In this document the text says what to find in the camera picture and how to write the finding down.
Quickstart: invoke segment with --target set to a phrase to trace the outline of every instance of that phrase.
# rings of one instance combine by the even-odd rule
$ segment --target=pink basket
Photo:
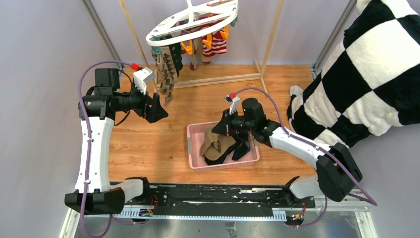
[[[190,167],[197,172],[209,170],[221,170],[227,168],[235,168],[241,166],[249,166],[255,164],[260,159],[260,152],[258,151],[257,142],[252,140],[250,142],[251,150],[239,161],[233,161],[233,153],[230,153],[223,164],[208,166],[204,161],[204,157],[200,156],[200,147],[204,143],[204,131],[209,125],[216,125],[217,122],[207,122],[199,124],[191,124],[187,127],[187,143],[188,143],[188,157],[190,160]]]

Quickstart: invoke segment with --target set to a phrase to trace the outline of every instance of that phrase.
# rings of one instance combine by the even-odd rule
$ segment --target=wooden floor
[[[191,71],[186,65],[179,80],[191,80],[256,73],[253,65],[200,65]],[[307,66],[267,66],[265,83],[276,101],[282,119],[288,126],[286,110],[290,102],[292,85],[306,87],[312,81]],[[152,182],[233,183],[233,184],[285,184],[294,176],[309,176],[315,170],[284,151],[259,145],[260,160],[254,166],[234,169],[195,172],[189,167],[187,132],[189,124],[219,121],[221,112],[228,108],[224,96],[244,87],[262,88],[259,80],[180,88],[174,90],[174,99],[165,108],[169,117],[154,124],[132,113],[128,119],[113,129],[109,148],[109,178],[122,181],[128,177],[147,177]],[[149,92],[154,86],[148,85]],[[126,78],[121,91],[128,91]],[[239,94],[244,100],[257,98],[263,105],[267,118],[278,120],[271,102],[260,92]],[[117,115],[117,121],[123,114]]]

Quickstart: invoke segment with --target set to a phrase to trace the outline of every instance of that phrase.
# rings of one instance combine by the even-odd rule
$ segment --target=black and white checkered pillow
[[[290,89],[292,129],[349,147],[391,126],[420,123],[420,16],[405,0],[359,0],[344,32],[307,89]]]

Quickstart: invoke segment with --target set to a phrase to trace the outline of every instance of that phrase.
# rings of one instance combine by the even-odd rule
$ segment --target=white drying rack
[[[193,6],[191,0],[186,0],[188,4],[188,8],[174,14],[164,21],[162,21],[157,27],[155,27],[146,37],[146,41],[150,46],[166,46],[178,42],[187,41],[190,39],[195,39],[198,37],[205,36],[211,32],[217,31],[224,26],[230,24],[238,15],[238,0],[213,0],[198,6]],[[128,13],[127,7],[125,5],[124,0],[119,0],[120,6],[122,11],[125,15],[127,20],[128,26],[131,30],[133,35],[134,41],[136,46],[140,52],[140,56],[143,60],[143,63],[149,67],[149,64],[146,60],[144,55],[144,51],[140,45],[139,38],[137,33],[134,29],[133,22],[131,17]],[[264,72],[265,67],[267,66],[268,57],[270,55],[271,47],[274,41],[274,36],[277,30],[278,22],[280,19],[281,11],[283,9],[284,0],[278,0],[277,10],[274,15],[273,24],[271,26],[271,32],[268,39],[267,47],[265,50],[264,60],[261,66],[259,66],[257,60],[254,60],[254,64],[257,70],[257,73],[250,73],[250,74],[240,74],[234,76],[223,76],[223,77],[216,77],[216,78],[205,78],[205,79],[194,79],[194,80],[187,80],[187,81],[178,81],[174,88],[187,88],[187,87],[197,87],[197,86],[204,86],[204,85],[213,85],[213,84],[221,84],[221,83],[232,83],[232,82],[241,82],[241,81],[249,81],[249,80],[257,80],[261,81],[262,87],[265,92],[267,92],[267,87],[265,86],[264,82]],[[205,19],[196,19],[195,16],[203,15],[206,13],[214,13],[217,14],[215,16],[211,16]],[[188,23],[180,26],[176,26],[175,24],[182,20],[187,20]],[[166,34],[170,34],[173,32],[179,32],[183,29],[193,28],[195,26],[203,25],[209,22],[215,22],[222,20],[221,22],[215,24],[212,27],[206,28],[204,30],[200,30],[197,32],[193,32],[187,35],[180,35],[170,39],[164,40],[155,40],[155,37],[163,36]]]

